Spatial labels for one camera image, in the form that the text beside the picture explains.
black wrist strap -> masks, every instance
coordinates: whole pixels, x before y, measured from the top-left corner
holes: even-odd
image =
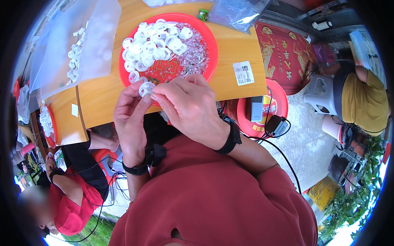
[[[126,172],[136,175],[136,176],[142,175],[148,171],[148,166],[146,164],[141,164],[141,165],[135,166],[133,168],[126,167],[123,163],[122,163],[122,165],[123,165],[123,169]]]
[[[60,168],[55,168],[54,170],[52,170],[52,172],[49,175],[50,178],[50,182],[53,183],[52,179],[53,179],[53,175],[64,175],[64,171]]]
[[[215,151],[219,154],[226,155],[232,152],[235,145],[241,144],[242,141],[241,141],[240,130],[238,126],[231,120],[224,120],[224,122],[230,125],[230,134],[224,146],[220,150],[215,150]]]

grass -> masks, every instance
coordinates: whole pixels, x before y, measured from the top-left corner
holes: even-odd
[[[73,236],[66,236],[62,234],[62,236],[67,241],[82,240],[92,232],[92,230],[96,226],[97,219],[97,216],[92,215],[85,228],[80,233]],[[92,235],[90,235],[82,242],[71,242],[70,244],[73,244],[75,246],[108,246],[114,226],[115,223],[101,218],[98,222],[97,228],[92,233]]]

wooden table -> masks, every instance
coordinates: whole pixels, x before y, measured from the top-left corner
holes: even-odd
[[[197,17],[199,9],[211,8],[211,3],[188,3],[151,9],[141,0],[119,0],[119,5],[122,7],[122,14],[113,45],[111,73],[107,77],[87,80],[78,85],[80,108],[87,128],[113,121],[113,109],[124,89],[118,72],[119,53],[123,40],[139,23],[154,15],[169,12]],[[210,22],[206,25],[215,36],[219,51],[216,71],[209,82],[216,93],[216,100],[266,95],[264,65],[255,29],[251,28],[251,35],[248,35]],[[232,64],[242,61],[250,62],[255,82],[238,86]],[[148,113],[160,110],[160,107],[152,106]],[[72,117],[74,116],[67,112],[67,121]]]
[[[52,110],[58,132],[57,146],[86,142],[88,136],[79,103],[78,86],[61,91],[45,103]],[[78,117],[71,114],[71,104],[78,105]]]

fingernail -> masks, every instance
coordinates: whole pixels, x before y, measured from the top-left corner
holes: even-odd
[[[157,98],[154,96],[154,94],[151,94],[151,99],[157,101]]]
[[[151,102],[151,97],[149,95],[145,95],[145,97],[142,100],[143,100],[143,102],[148,104]]]

dark red shirt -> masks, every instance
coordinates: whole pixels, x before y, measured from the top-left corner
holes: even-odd
[[[76,173],[76,171],[72,166],[67,168],[66,174],[73,173]],[[84,197],[82,198],[81,206],[71,201],[56,185],[51,184],[50,189],[59,200],[58,213],[54,218],[56,229],[64,235],[72,236],[82,231],[94,210],[98,208],[98,206],[93,206],[92,204],[101,206],[102,198],[96,188],[87,184],[79,174],[66,176],[82,187]]]
[[[179,136],[116,223],[110,246],[316,245],[308,202],[281,168],[257,180],[228,155]],[[184,240],[171,238],[177,228]]]

